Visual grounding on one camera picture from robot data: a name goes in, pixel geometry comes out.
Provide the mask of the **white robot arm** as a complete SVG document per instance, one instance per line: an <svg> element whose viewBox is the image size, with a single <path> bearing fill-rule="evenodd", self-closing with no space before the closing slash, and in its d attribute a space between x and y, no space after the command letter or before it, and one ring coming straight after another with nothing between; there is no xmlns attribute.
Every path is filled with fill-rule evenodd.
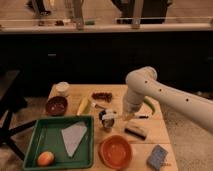
<svg viewBox="0 0 213 171"><path fill-rule="evenodd" d="M213 101L166 86L157 81L157 72L147 66L126 76L123 118L129 120L141 109L146 96L165 103L198 126L213 134Z"/></svg>

